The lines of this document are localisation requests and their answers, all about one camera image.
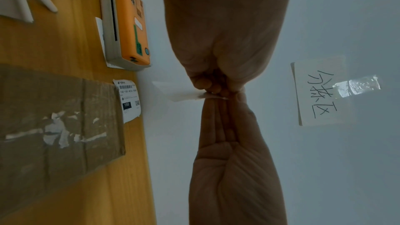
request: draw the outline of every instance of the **wood grain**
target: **wood grain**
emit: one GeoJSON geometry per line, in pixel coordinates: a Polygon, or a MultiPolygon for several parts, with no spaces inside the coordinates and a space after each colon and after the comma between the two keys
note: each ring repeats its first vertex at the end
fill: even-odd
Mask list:
{"type": "MultiPolygon", "coordinates": [[[[95,17],[100,0],[28,0],[35,22],[0,17],[0,63],[111,83],[134,72],[107,68],[95,17]]],[[[125,124],[126,156],[0,221],[8,224],[156,224],[142,118],[125,124]]]]}

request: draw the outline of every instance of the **torn white paper on box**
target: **torn white paper on box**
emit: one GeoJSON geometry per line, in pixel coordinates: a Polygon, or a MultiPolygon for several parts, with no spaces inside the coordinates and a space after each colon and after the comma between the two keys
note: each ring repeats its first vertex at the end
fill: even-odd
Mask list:
{"type": "Polygon", "coordinates": [[[153,81],[157,87],[169,100],[179,102],[184,100],[199,100],[205,98],[222,98],[218,95],[198,90],[193,86],[175,84],[170,82],[153,81]]]}
{"type": "Polygon", "coordinates": [[[113,82],[120,94],[124,123],[139,117],[142,109],[135,83],[130,80],[113,80],[113,82]]]}
{"type": "Polygon", "coordinates": [[[107,59],[105,58],[105,45],[104,45],[104,32],[103,32],[103,21],[100,18],[96,17],[96,24],[97,24],[97,29],[99,30],[99,37],[100,37],[100,43],[101,43],[101,48],[103,49],[103,56],[105,63],[107,67],[109,68],[115,68],[115,69],[124,69],[119,66],[116,66],[114,64],[108,63],[107,59]]]}
{"type": "Polygon", "coordinates": [[[301,125],[316,126],[355,121],[348,99],[335,99],[333,85],[348,80],[345,57],[329,57],[294,63],[301,125]]]}

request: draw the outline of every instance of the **handwritten sign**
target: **handwritten sign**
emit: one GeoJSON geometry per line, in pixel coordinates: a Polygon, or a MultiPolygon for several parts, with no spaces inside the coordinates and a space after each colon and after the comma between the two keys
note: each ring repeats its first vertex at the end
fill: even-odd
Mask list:
{"type": "Polygon", "coordinates": [[[329,57],[294,63],[301,125],[354,122],[351,101],[336,99],[334,84],[348,80],[345,57],[329,57]]]}

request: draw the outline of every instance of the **shiny adhesive tape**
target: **shiny adhesive tape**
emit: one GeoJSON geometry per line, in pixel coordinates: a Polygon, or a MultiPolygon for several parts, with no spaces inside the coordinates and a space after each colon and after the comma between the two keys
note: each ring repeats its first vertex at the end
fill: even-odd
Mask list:
{"type": "Polygon", "coordinates": [[[349,81],[339,82],[333,85],[335,98],[345,98],[361,93],[380,90],[380,79],[377,75],[361,77],[349,81]]]}

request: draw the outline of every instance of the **white wall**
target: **white wall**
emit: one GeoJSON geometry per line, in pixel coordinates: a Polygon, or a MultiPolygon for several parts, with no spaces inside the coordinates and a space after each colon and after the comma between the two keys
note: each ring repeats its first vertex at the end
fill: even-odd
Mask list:
{"type": "MultiPolygon", "coordinates": [[[[153,66],[139,92],[159,225],[188,224],[202,102],[173,103],[152,80],[188,81],[168,40],[163,0],[145,2],[153,66]]],[[[386,225],[400,220],[400,0],[290,0],[267,71],[246,86],[271,148],[290,224],[386,225]],[[383,90],[353,98],[358,123],[300,127],[290,63],[348,57],[351,78],[383,90]]]]}

